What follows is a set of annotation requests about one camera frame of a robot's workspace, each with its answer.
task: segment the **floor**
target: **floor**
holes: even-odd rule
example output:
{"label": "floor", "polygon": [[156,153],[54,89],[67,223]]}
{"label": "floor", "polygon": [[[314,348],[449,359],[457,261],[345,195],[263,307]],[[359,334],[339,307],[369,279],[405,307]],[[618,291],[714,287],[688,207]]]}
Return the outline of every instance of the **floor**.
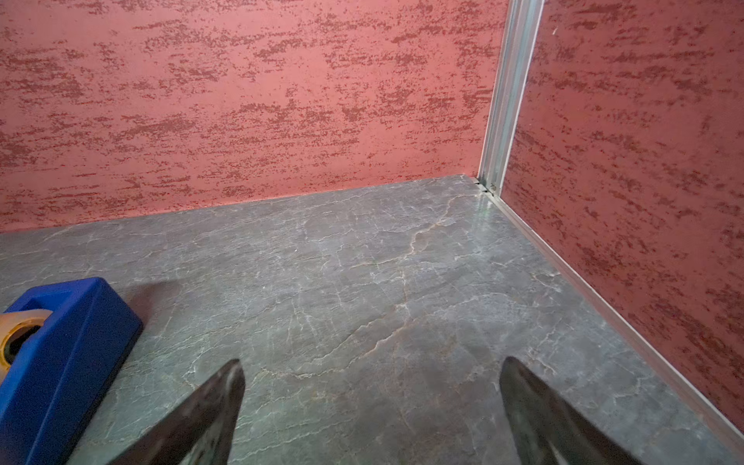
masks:
{"label": "floor", "polygon": [[104,464],[231,358],[236,464],[517,464],[524,361],[647,464],[736,461],[453,176],[0,236],[0,304],[101,276],[145,330],[70,464]]}

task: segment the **baseboard strip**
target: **baseboard strip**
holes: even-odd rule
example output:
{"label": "baseboard strip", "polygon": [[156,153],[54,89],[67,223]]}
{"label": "baseboard strip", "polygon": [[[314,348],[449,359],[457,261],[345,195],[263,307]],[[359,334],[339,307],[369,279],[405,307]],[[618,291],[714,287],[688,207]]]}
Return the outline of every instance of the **baseboard strip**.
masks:
{"label": "baseboard strip", "polygon": [[566,263],[509,205],[501,198],[486,191],[487,196],[499,210],[532,242],[584,298],[617,330],[649,366],[666,382],[693,411],[708,425],[711,431],[744,462],[744,434],[669,363],[623,316],[618,313],[584,278]]}

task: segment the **tape roll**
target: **tape roll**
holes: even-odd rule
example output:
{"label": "tape roll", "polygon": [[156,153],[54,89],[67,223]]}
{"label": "tape roll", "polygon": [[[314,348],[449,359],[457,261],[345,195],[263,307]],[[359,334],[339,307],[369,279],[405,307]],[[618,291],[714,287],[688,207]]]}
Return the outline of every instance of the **tape roll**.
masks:
{"label": "tape roll", "polygon": [[44,309],[0,313],[0,383],[23,343],[43,326],[49,315],[51,310]]}

